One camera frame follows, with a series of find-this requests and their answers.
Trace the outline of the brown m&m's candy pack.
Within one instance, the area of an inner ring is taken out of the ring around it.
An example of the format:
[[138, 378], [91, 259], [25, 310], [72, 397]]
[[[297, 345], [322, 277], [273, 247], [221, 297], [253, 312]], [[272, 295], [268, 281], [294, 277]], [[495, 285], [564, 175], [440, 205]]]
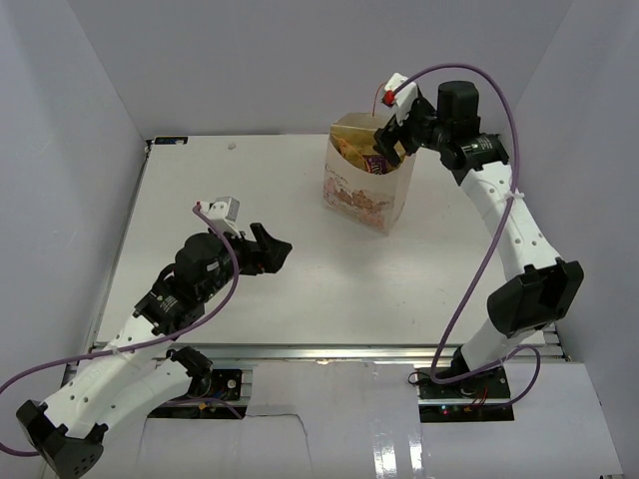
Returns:
[[363, 163], [365, 170], [373, 175], [386, 175], [389, 172], [389, 165], [384, 156], [364, 155]]

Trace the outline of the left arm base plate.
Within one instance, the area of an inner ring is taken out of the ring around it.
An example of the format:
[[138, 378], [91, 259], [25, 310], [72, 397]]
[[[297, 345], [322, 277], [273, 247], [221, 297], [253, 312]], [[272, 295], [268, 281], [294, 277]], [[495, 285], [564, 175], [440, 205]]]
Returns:
[[215, 368], [213, 362], [191, 346], [169, 349], [166, 358], [179, 362], [191, 378], [189, 389], [179, 396], [186, 399], [221, 399], [235, 401], [241, 398], [243, 372], [240, 369]]

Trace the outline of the brown potato chips bag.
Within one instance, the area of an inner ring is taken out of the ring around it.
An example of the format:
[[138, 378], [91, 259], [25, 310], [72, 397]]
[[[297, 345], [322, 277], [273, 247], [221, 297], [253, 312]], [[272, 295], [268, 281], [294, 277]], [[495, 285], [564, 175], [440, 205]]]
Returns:
[[333, 124], [329, 139], [337, 152], [354, 167], [367, 171], [366, 160], [376, 155], [374, 129]]

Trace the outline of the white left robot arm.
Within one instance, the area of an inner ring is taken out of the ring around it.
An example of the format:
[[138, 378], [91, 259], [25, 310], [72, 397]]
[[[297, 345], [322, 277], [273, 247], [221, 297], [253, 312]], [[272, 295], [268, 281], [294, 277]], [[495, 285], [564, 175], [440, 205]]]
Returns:
[[89, 472], [105, 440], [136, 418], [174, 398], [209, 391], [211, 362], [191, 346], [170, 345], [237, 274], [283, 267], [292, 245], [274, 239], [260, 223], [251, 231], [252, 239], [213, 231], [188, 237], [101, 357], [44, 400], [19, 407], [16, 417], [29, 442], [58, 477]]

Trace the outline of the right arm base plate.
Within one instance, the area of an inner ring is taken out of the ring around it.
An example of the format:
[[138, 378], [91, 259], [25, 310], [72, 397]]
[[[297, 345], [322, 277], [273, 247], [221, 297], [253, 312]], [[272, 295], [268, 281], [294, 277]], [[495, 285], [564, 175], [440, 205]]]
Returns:
[[484, 372], [454, 384], [437, 384], [427, 368], [418, 368], [407, 377], [418, 394], [422, 424], [469, 422], [511, 422], [510, 388], [503, 367]]

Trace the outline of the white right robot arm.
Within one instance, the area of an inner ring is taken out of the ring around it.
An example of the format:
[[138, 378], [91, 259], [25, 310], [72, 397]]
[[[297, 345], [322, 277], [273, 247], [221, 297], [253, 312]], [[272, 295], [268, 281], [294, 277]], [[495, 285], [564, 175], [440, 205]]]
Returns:
[[565, 317], [584, 271], [578, 261], [564, 260], [541, 232], [514, 183], [515, 163], [499, 137], [481, 132], [473, 83], [440, 84], [435, 104], [398, 73], [383, 89], [382, 101], [393, 114], [375, 132], [375, 150], [393, 165], [399, 163], [395, 146], [409, 154], [420, 148], [439, 153], [484, 221], [492, 237], [490, 253], [502, 263], [505, 283], [488, 297], [487, 319], [457, 348], [450, 366], [433, 376], [471, 398], [485, 388], [485, 370], [497, 367], [525, 338]]

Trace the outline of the cream paper gift bag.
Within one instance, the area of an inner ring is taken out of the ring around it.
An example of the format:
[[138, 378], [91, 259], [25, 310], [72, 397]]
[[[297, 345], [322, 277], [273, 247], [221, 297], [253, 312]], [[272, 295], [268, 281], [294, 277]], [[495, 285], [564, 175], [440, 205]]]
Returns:
[[[333, 124], [374, 129], [385, 126], [389, 115], [375, 109], [347, 113]], [[322, 196], [326, 206], [362, 225], [387, 235], [399, 219], [408, 194], [415, 164], [405, 155], [398, 168], [386, 175], [373, 175], [347, 162], [331, 144], [328, 132]]]

